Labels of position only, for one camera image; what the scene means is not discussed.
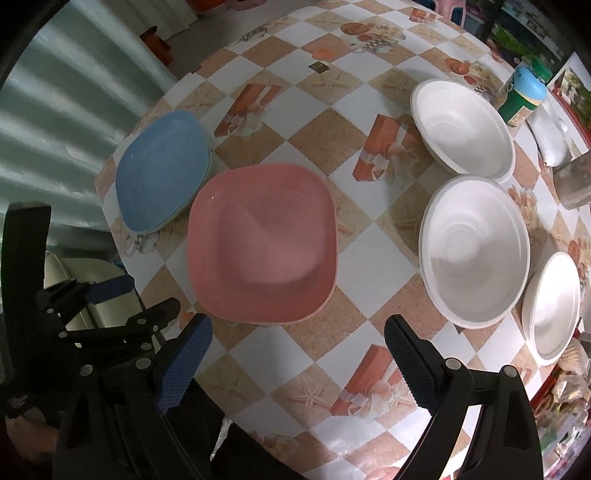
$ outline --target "patterned tablecloth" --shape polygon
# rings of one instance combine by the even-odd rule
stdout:
[[[210,135],[217,172],[284,162],[324,179],[339,231],[332,297],[295,325],[213,318],[215,338],[196,375],[228,416],[310,479],[390,479],[429,421],[384,346],[384,322],[393,313],[444,357],[491,371],[515,365],[530,398],[551,369],[539,368],[525,344],[519,306],[492,327],[462,330],[435,309],[418,269],[421,217],[449,174],[420,141],[411,91],[430,78],[496,90],[511,71],[475,37],[416,4],[325,0],[203,62],[147,112],[97,178],[105,216],[146,305],[175,297],[187,312],[202,311],[185,260],[189,212],[157,241],[136,243],[119,214],[115,171],[139,132],[186,109]],[[576,139],[573,148],[581,144]],[[505,187],[527,223],[531,270],[556,248],[568,251],[586,291],[589,208],[559,204],[527,126],[517,132],[515,149],[515,174]],[[446,471],[460,466],[477,418],[478,407],[471,407]]]

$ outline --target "beige chair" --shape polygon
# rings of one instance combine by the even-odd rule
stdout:
[[[59,258],[46,253],[45,288],[75,278],[79,282],[101,282],[119,277],[124,272],[110,262],[96,258]],[[141,312],[142,306],[135,291],[98,305],[88,305],[70,323],[68,330],[115,327],[124,325],[129,317]]]

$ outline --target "pink square bowl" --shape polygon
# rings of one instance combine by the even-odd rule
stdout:
[[[211,315],[259,325],[304,320],[335,287],[330,192],[295,165],[226,171],[195,198],[187,262],[195,295]]]

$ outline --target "gray floor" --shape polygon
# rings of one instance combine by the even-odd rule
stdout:
[[[246,32],[316,1],[268,0],[260,7],[243,12],[226,10],[214,18],[199,18],[188,29],[167,40],[174,57],[168,68],[182,78],[216,50],[238,40]]]

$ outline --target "white bowl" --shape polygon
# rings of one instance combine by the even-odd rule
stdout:
[[[476,92],[452,80],[427,80],[414,88],[410,105],[425,146],[444,167],[499,183],[513,175],[509,129]]]
[[[569,255],[556,252],[532,277],[521,312],[525,338],[540,365],[556,362],[568,346],[580,304],[577,267]]]
[[[525,288],[527,228],[513,200],[492,180],[464,175],[439,188],[425,210],[418,242],[427,292],[460,327],[493,325]]]

